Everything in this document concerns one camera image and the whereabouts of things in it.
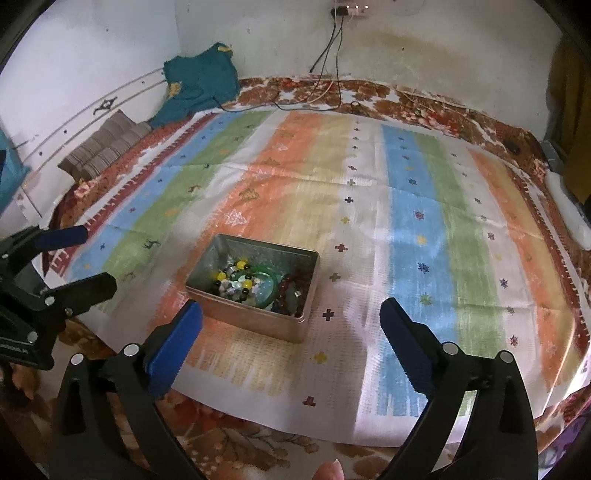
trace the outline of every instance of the black wire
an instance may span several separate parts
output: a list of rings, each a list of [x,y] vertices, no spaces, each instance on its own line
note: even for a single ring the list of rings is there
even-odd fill
[[[324,74],[324,68],[326,68],[326,60],[328,60],[328,58],[329,58],[330,49],[332,48],[332,45],[335,42],[336,37],[338,37],[339,33],[342,33],[342,31],[343,31],[343,20],[344,19],[345,19],[344,17],[341,17],[340,29],[334,37],[330,38],[330,42],[327,45],[328,50],[326,50],[326,56],[324,57],[324,62],[322,62],[322,69],[320,70],[320,76],[318,77],[318,81],[316,82],[316,85],[314,85],[314,88],[312,89],[310,94],[306,98],[304,98],[300,103],[306,103],[308,100],[310,100],[310,97],[312,95],[314,95],[314,92],[318,88],[318,85],[320,85],[320,82],[322,81],[322,75]]]
[[[311,94],[308,95],[308,97],[303,100],[303,102],[308,101],[308,99],[312,96],[312,94],[314,93],[314,91],[318,88],[318,85],[320,84],[320,81],[322,80],[322,73],[324,72],[324,68],[326,67],[326,60],[328,58],[328,53],[330,51],[330,47],[332,46],[332,44],[334,43],[334,41],[336,40],[336,37],[339,36],[340,34],[340,41],[339,41],[339,47],[337,48],[336,51],[336,58],[335,58],[335,65],[336,65],[336,84],[337,87],[339,89],[339,104],[335,107],[332,108],[314,108],[311,106],[302,106],[302,107],[298,107],[298,108],[282,108],[281,105],[279,105],[276,100],[277,97],[279,97],[281,91],[277,90],[277,94],[273,97],[273,99],[271,100],[271,103],[273,105],[275,105],[279,110],[282,110],[284,112],[291,112],[291,111],[295,111],[295,110],[309,110],[309,111],[314,111],[314,112],[329,112],[332,110],[337,110],[340,108],[340,106],[342,105],[343,102],[343,96],[340,90],[340,78],[339,78],[339,52],[340,52],[340,48],[343,45],[343,22],[345,21],[345,17],[342,16],[340,19],[340,28],[339,31],[337,32],[336,36],[332,37],[330,39],[330,43],[327,46],[328,51],[326,53],[326,57],[324,57],[324,62],[322,64],[322,69],[320,71],[320,78],[318,78],[318,81],[316,82],[316,85],[314,86],[314,89],[312,90]],[[219,102],[219,100],[215,97],[212,97],[212,99],[219,105],[219,107],[224,111],[224,112],[228,112],[228,113],[240,113],[240,112],[247,112],[249,110],[254,110],[255,108],[260,108],[262,106],[265,106],[266,103],[262,104],[262,105],[254,105],[254,106],[250,106],[248,108],[243,108],[241,110],[227,110],[223,107],[223,105]]]
[[[339,29],[339,32],[337,33],[337,35],[339,35],[339,33],[340,33],[339,48],[336,51],[336,84],[337,84],[337,87],[339,88],[339,104],[337,106],[335,106],[335,107],[332,107],[332,108],[322,108],[322,109],[320,109],[320,108],[312,108],[310,106],[302,106],[302,107],[299,107],[299,108],[282,108],[278,103],[276,103],[276,102],[273,101],[273,104],[279,110],[283,110],[284,112],[291,112],[291,111],[294,111],[294,110],[312,110],[312,111],[315,111],[315,112],[328,112],[328,111],[337,110],[337,109],[340,108],[340,106],[342,105],[342,102],[343,102],[343,96],[342,96],[341,91],[340,91],[339,52],[340,52],[341,46],[343,45],[343,21],[344,20],[345,20],[345,17],[344,16],[341,17],[341,19],[340,19],[340,29]]]
[[[318,65],[318,62],[319,62],[319,61],[320,61],[320,59],[322,58],[322,55],[324,55],[324,54],[327,52],[327,50],[329,50],[329,49],[330,49],[330,47],[332,46],[332,43],[334,42],[334,40],[335,40],[335,38],[336,38],[336,37],[335,37],[335,30],[336,30],[336,15],[333,17],[333,19],[334,19],[334,23],[333,23],[333,31],[332,31],[332,33],[330,34],[330,40],[329,40],[329,43],[328,43],[328,45],[326,46],[326,48],[325,48],[325,49],[322,51],[322,53],[321,53],[320,55],[318,55],[318,58],[316,59],[316,61],[315,61],[315,62],[314,62],[314,64],[312,65],[312,68],[310,69],[310,73],[313,73],[313,72],[314,72],[314,69],[316,68],[316,65]]]
[[[277,98],[279,97],[279,94],[281,93],[281,91],[279,89],[277,89],[277,93],[275,94],[275,96],[271,99],[272,103],[275,103],[275,100],[277,100]],[[240,112],[248,112],[249,110],[254,110],[255,108],[260,108],[262,106],[267,105],[267,103],[263,103],[261,105],[254,105],[254,106],[250,106],[247,108],[243,108],[242,110],[226,110],[223,105],[219,102],[219,100],[215,97],[212,97],[213,101],[216,102],[219,107],[224,111],[224,112],[228,112],[228,113],[240,113]]]

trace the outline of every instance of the cyan cloth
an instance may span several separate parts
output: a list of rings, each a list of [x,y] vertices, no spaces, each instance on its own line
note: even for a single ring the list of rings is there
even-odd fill
[[[30,168],[22,165],[12,142],[0,130],[0,151],[2,150],[6,152],[6,159],[0,177],[0,213],[8,206],[17,188],[30,170]]]
[[[171,94],[156,116],[153,128],[182,120],[187,115],[234,100],[240,91],[232,51],[216,43],[196,57],[175,57],[164,63]]]

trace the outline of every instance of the finger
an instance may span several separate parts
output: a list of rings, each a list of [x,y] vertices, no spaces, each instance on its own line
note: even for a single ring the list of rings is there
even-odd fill
[[[341,467],[338,460],[332,463],[323,463],[312,477],[312,480],[345,480],[343,467]]]

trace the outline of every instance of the yellow curtain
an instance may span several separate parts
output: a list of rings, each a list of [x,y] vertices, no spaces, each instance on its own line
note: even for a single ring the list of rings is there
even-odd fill
[[[566,37],[556,50],[548,91],[561,109],[550,138],[563,150],[564,183],[585,203],[591,195],[591,74]]]

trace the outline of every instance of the electrical cable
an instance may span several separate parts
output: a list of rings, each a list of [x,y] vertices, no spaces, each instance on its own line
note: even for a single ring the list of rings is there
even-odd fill
[[[332,43],[335,40],[335,31],[336,31],[336,16],[335,16],[335,22],[333,23],[333,31],[330,34],[330,40],[328,42],[328,45],[324,48],[324,50],[322,51],[322,53],[320,55],[318,55],[318,58],[316,59],[316,61],[312,65],[312,68],[310,69],[310,73],[313,73],[314,72],[314,69],[316,68],[316,65],[318,65],[318,62],[322,58],[322,55],[324,55],[327,52],[327,50],[329,50],[330,47],[332,46]]]
[[[281,93],[280,90],[277,90],[277,94],[273,97],[273,99],[271,100],[271,103],[273,105],[275,105],[279,110],[282,110],[284,112],[289,112],[289,111],[292,111],[292,110],[309,110],[309,111],[316,111],[316,112],[328,112],[328,111],[337,110],[337,109],[340,108],[340,106],[342,105],[342,93],[341,93],[341,89],[340,89],[340,78],[339,78],[339,52],[340,52],[341,46],[343,45],[343,23],[344,23],[344,21],[345,21],[345,16],[343,15],[343,16],[341,16],[341,19],[340,19],[340,28],[339,28],[338,32],[334,36],[331,35],[331,39],[329,41],[329,44],[327,45],[327,48],[325,48],[326,56],[324,57],[324,62],[322,64],[322,69],[320,71],[320,77],[318,78],[318,81],[314,85],[314,88],[312,89],[312,91],[310,92],[310,94],[308,95],[308,97],[306,97],[301,102],[301,103],[304,104],[304,106],[300,106],[300,107],[297,107],[297,108],[283,108],[283,107],[281,107],[281,105],[279,105],[276,102],[277,98],[279,97],[279,95]],[[337,37],[339,35],[340,35],[340,41],[339,41],[339,46],[337,48],[336,58],[335,58],[336,82],[337,82],[337,87],[339,88],[339,104],[337,106],[331,107],[331,108],[324,108],[324,109],[311,108],[311,107],[307,106],[306,102],[308,102],[308,100],[314,94],[314,92],[318,88],[318,85],[322,81],[322,74],[324,73],[324,68],[326,67],[326,61],[327,61],[328,55],[330,53],[330,48],[332,47],[334,41],[337,39]],[[330,82],[330,86],[328,87],[328,89],[326,89],[326,91],[324,93],[322,93],[318,98],[315,98],[313,100],[313,102],[319,100],[324,95],[326,95],[329,92],[329,90],[332,88],[333,84],[334,84],[334,80],[332,80]],[[250,107],[247,107],[247,108],[243,108],[241,110],[228,110],[228,109],[226,109],[226,108],[223,107],[223,105],[219,102],[218,99],[216,99],[215,97],[212,97],[212,99],[218,104],[218,106],[220,107],[221,110],[223,110],[224,112],[228,112],[228,113],[246,112],[246,111],[249,111],[249,110],[254,110],[255,108],[260,108],[262,106],[265,106],[265,105],[253,105],[253,106],[250,106]],[[286,105],[301,105],[301,103],[298,103],[298,104],[289,104],[288,103]]]
[[[312,91],[310,92],[310,94],[304,100],[302,100],[300,103],[308,103],[308,100],[310,99],[310,97],[312,95],[314,95],[314,92],[318,88],[318,85],[320,85],[320,82],[322,81],[322,75],[324,74],[324,69],[326,68],[326,61],[329,58],[330,49],[332,48],[332,45],[334,44],[334,42],[336,40],[336,37],[338,37],[339,36],[339,33],[341,33],[341,31],[343,30],[343,21],[342,21],[342,19],[341,19],[339,31],[336,33],[335,36],[331,36],[330,41],[329,41],[329,44],[326,46],[327,48],[324,49],[325,52],[326,52],[326,55],[324,57],[324,62],[322,62],[322,68],[320,69],[320,76],[318,77],[318,81],[314,85],[314,88],[312,89]]]
[[[339,88],[339,104],[335,107],[331,107],[331,108],[311,108],[309,106],[301,106],[298,108],[282,108],[278,103],[273,102],[273,104],[279,109],[279,110],[283,110],[284,112],[291,112],[294,110],[309,110],[309,111],[315,111],[315,112],[329,112],[332,110],[337,110],[340,108],[340,106],[342,105],[343,102],[343,96],[340,90],[340,78],[339,78],[339,52],[340,52],[340,48],[343,45],[343,21],[345,20],[344,17],[341,17],[340,20],[340,26],[341,28],[339,29],[340,32],[340,41],[339,41],[339,47],[337,49],[336,52],[336,84],[337,87]]]

